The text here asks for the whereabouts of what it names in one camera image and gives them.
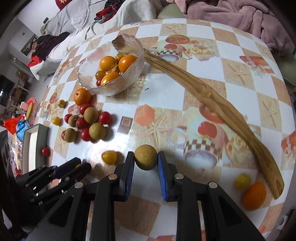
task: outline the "dark purple cloth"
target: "dark purple cloth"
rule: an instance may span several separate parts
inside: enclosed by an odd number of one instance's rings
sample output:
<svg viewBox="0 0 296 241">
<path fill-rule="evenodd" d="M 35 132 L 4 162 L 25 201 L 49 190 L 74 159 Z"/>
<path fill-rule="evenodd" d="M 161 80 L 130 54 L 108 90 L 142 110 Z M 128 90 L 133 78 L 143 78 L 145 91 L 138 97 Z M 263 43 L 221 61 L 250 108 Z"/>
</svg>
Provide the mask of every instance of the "dark purple cloth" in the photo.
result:
<svg viewBox="0 0 296 241">
<path fill-rule="evenodd" d="M 37 39 L 37 48 L 35 52 L 32 54 L 41 58 L 42 60 L 46 60 L 46 57 L 49 55 L 50 51 L 57 46 L 59 43 L 63 42 L 65 38 L 68 37 L 70 33 L 64 32 L 59 36 L 51 36 L 50 34 L 41 36 Z"/>
</svg>

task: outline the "metal screw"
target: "metal screw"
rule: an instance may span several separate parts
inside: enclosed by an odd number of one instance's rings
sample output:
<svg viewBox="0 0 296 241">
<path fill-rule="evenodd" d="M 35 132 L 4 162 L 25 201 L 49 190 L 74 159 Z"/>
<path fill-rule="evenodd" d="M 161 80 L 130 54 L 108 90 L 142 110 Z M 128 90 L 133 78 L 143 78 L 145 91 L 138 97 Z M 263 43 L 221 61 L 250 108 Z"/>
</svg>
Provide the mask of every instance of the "metal screw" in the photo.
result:
<svg viewBox="0 0 296 241">
<path fill-rule="evenodd" d="M 218 185 L 217 185 L 217 183 L 215 183 L 215 182 L 210 182 L 210 183 L 209 183 L 209 187 L 210 187 L 210 188 L 217 188 Z"/>
<path fill-rule="evenodd" d="M 184 178 L 184 175 L 181 174 L 181 173 L 177 173 L 177 174 L 175 175 L 175 178 L 178 179 L 178 180 L 181 180 L 181 179 Z"/>
<path fill-rule="evenodd" d="M 83 183 L 82 182 L 77 182 L 74 185 L 75 188 L 82 188 L 83 187 Z"/>
<path fill-rule="evenodd" d="M 117 175 L 116 175 L 116 174 L 110 174 L 110 175 L 108 176 L 108 178 L 109 178 L 110 180 L 115 180 L 115 179 L 117 178 Z"/>
</svg>

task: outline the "clear glass bowl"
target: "clear glass bowl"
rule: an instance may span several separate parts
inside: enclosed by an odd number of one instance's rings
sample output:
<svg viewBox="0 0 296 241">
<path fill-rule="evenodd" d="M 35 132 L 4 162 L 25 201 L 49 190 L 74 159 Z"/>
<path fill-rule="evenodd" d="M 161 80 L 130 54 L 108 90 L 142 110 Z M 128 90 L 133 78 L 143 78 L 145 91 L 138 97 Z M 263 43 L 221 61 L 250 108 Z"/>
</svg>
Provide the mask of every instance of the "clear glass bowl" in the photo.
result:
<svg viewBox="0 0 296 241">
<path fill-rule="evenodd" d="M 105 85 L 96 85 L 96 72 L 100 70 L 99 63 L 104 56 L 115 57 L 118 54 L 132 54 L 137 60 L 128 70 L 115 80 Z M 135 83 L 144 67 L 144 49 L 140 41 L 135 36 L 122 34 L 117 36 L 112 42 L 103 44 L 95 52 L 91 53 L 78 69 L 79 83 L 93 94 L 104 96 L 116 95 L 127 87 Z"/>
</svg>

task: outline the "pink blanket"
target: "pink blanket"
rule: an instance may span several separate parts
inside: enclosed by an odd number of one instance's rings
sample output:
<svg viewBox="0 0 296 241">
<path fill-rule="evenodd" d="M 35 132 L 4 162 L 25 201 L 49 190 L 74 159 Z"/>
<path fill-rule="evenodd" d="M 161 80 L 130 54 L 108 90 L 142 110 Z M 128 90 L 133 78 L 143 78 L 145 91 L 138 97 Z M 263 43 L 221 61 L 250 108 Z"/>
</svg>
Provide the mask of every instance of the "pink blanket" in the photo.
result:
<svg viewBox="0 0 296 241">
<path fill-rule="evenodd" d="M 167 1 L 175 2 L 186 18 L 223 23 L 261 38 L 274 55 L 294 47 L 279 20 L 259 1 L 219 0 L 216 7 L 215 1 Z"/>
</svg>

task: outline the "blue plastic bag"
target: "blue plastic bag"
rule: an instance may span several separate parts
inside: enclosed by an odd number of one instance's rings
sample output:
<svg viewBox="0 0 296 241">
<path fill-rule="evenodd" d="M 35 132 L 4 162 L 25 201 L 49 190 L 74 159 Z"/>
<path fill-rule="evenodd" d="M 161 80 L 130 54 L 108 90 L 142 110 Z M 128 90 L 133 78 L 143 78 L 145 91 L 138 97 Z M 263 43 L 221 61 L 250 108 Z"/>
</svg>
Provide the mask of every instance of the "blue plastic bag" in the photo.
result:
<svg viewBox="0 0 296 241">
<path fill-rule="evenodd" d="M 25 130 L 30 127 L 29 123 L 26 120 L 20 120 L 17 123 L 17 137 L 18 139 L 23 142 L 24 135 L 25 135 Z"/>
</svg>

